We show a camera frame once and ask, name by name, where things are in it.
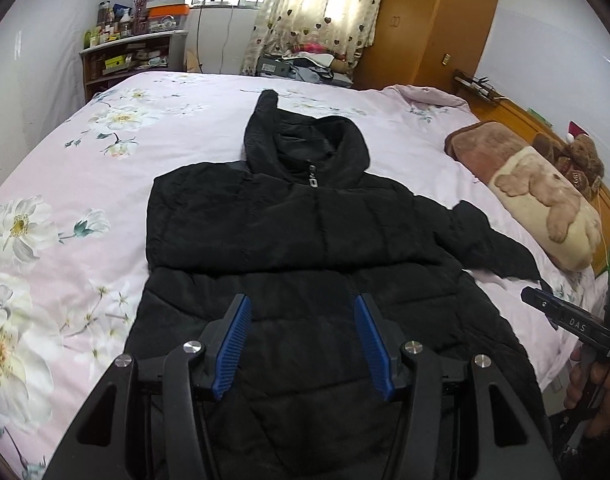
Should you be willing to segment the brown teddy bear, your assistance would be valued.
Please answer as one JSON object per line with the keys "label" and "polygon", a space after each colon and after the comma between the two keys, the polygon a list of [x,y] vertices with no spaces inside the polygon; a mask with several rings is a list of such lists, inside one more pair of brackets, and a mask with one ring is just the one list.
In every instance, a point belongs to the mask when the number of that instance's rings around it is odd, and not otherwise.
{"label": "brown teddy bear", "polygon": [[572,142],[563,145],[538,133],[532,145],[588,202],[597,197],[604,177],[604,165],[590,136],[578,134]]}

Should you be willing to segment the brown bear print pillow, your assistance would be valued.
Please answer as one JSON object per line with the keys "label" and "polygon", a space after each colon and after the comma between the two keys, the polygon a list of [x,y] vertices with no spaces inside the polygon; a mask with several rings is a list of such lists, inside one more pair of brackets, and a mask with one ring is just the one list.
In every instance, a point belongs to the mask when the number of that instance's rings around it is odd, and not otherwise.
{"label": "brown bear print pillow", "polygon": [[559,269],[590,266],[602,234],[598,212],[518,134],[478,122],[450,133],[445,152],[488,186]]}

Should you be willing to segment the pink floral bed sheet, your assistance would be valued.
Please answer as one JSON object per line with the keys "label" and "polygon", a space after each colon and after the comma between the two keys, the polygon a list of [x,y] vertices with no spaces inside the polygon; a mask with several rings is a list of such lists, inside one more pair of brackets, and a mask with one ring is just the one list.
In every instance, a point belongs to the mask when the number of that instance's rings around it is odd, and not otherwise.
{"label": "pink floral bed sheet", "polygon": [[482,182],[442,149],[472,125],[465,100],[428,87],[349,90],[288,79],[148,72],[96,96],[53,130],[0,188],[0,454],[38,479],[124,348],[146,280],[153,180],[242,156],[258,94],[284,110],[351,119],[374,174],[454,206],[466,200],[534,255],[556,296],[596,310],[603,281],[565,274]]}

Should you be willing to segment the wooden shelf unit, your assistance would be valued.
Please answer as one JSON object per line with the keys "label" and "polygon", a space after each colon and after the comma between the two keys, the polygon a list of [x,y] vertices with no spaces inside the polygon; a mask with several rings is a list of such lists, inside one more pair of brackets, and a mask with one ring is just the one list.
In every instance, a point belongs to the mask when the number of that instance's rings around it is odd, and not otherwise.
{"label": "wooden shelf unit", "polygon": [[79,52],[84,80],[84,98],[149,70],[184,71],[185,30],[150,32],[88,47]]}

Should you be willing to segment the heart pattern curtain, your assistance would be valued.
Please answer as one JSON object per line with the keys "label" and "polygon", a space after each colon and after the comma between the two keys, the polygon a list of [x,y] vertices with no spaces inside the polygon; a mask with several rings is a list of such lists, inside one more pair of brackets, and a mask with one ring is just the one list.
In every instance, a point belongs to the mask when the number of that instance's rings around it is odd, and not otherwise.
{"label": "heart pattern curtain", "polygon": [[264,54],[284,55],[318,47],[352,70],[374,43],[382,0],[265,0],[259,7],[242,73],[256,73]]}

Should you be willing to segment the wooden wardrobe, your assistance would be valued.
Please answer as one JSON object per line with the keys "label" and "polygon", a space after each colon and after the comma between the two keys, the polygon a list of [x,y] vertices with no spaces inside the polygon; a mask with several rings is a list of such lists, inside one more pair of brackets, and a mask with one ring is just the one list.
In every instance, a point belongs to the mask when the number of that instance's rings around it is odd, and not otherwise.
{"label": "wooden wardrobe", "polygon": [[381,0],[374,41],[354,71],[354,87],[392,84],[456,91],[454,73],[474,75],[498,0]]}

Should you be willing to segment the black puffer jacket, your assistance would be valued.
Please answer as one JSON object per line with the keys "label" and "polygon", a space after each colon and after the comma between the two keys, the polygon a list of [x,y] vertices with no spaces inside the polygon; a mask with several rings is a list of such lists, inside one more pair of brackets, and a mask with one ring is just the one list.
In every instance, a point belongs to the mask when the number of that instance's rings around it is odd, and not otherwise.
{"label": "black puffer jacket", "polygon": [[358,127],[259,96],[242,162],[158,177],[150,276],[126,349],[163,356],[234,296],[252,322],[232,389],[205,415],[224,479],[374,479],[398,419],[373,387],[352,302],[370,294],[408,338],[446,358],[486,354],[544,437],[532,363],[476,270],[537,281],[532,253],[462,202],[445,207],[369,172]]}

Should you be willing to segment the clothes pile by window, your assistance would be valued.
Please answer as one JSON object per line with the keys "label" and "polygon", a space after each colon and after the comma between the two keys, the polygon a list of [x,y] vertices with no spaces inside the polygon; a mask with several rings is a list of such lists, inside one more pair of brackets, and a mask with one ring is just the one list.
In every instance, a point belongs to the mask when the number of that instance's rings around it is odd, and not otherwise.
{"label": "clothes pile by window", "polygon": [[326,49],[286,50],[267,51],[259,55],[253,75],[350,88],[351,71],[346,61]]}

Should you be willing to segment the orange storage box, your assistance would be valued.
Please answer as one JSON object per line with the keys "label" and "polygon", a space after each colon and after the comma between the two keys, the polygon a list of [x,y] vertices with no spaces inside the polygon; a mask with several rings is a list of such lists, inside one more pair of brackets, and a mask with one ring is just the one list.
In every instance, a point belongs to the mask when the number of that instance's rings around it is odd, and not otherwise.
{"label": "orange storage box", "polygon": [[148,18],[163,18],[164,16],[185,16],[190,12],[186,3],[168,4],[168,6],[153,6],[148,10]]}

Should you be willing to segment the wooden headboard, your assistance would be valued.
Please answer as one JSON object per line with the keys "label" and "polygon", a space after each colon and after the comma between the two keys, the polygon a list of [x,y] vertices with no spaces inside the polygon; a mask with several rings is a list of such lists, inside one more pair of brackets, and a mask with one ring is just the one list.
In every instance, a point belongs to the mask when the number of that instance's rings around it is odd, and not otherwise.
{"label": "wooden headboard", "polygon": [[[523,110],[511,100],[487,101],[478,96],[473,90],[465,88],[462,84],[455,84],[456,95],[461,96],[469,103],[471,113],[481,122],[493,120],[501,122],[528,144],[531,144],[538,133],[542,133],[553,142],[565,144],[566,132],[558,133],[546,126],[533,114]],[[610,250],[610,190],[602,183],[598,196],[591,202],[597,209],[602,222],[602,242],[594,253],[592,268],[594,274],[599,275],[608,268],[608,251]]]}

